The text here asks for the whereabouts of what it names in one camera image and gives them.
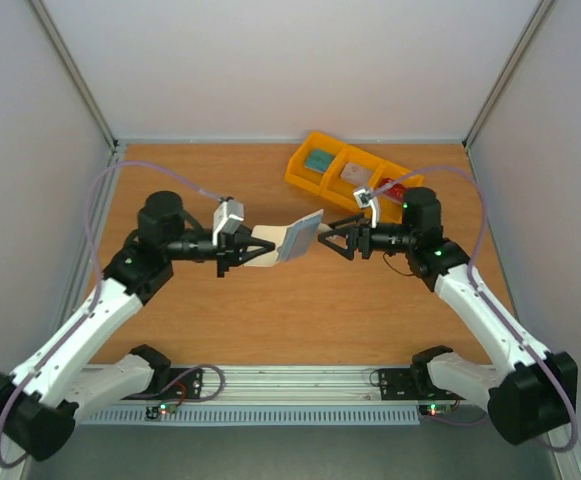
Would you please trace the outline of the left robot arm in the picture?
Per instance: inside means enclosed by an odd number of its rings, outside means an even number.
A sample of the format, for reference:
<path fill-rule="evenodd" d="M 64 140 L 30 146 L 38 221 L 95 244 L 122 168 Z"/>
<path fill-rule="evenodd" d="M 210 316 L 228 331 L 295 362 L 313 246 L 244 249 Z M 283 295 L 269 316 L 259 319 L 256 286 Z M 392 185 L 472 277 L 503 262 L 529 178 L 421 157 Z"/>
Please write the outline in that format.
<path fill-rule="evenodd" d="M 148 345 L 80 383 L 77 378 L 106 340 L 172 278 L 176 261 L 213 261 L 223 277 L 275 250 L 243 226 L 243 207 L 220 201 L 214 226 L 204 228 L 172 191 L 151 194 L 138 227 L 103 270 L 102 278 L 64 326 L 11 373 L 0 372 L 0 437 L 25 456 L 49 459 L 82 418 L 125 398 L 165 395 L 174 381 L 171 362 Z"/>

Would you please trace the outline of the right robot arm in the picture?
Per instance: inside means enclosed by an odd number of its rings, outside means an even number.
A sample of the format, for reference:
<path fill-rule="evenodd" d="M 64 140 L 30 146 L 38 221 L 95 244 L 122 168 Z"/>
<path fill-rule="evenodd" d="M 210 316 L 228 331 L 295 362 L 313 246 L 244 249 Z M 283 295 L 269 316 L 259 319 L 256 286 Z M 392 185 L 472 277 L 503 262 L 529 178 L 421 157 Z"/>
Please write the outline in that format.
<path fill-rule="evenodd" d="M 358 214 L 327 226 L 319 242 L 342 257 L 375 252 L 405 256 L 413 276 L 467 326 L 491 364 L 483 367 L 438 346 L 412 360 L 411 383 L 423 396 L 448 391 L 483 410 L 512 445 L 568 425 L 577 441 L 578 367 L 566 352 L 553 353 L 535 339 L 485 284 L 473 259 L 443 234 L 436 193 L 415 187 L 404 195 L 402 219 L 382 222 Z"/>

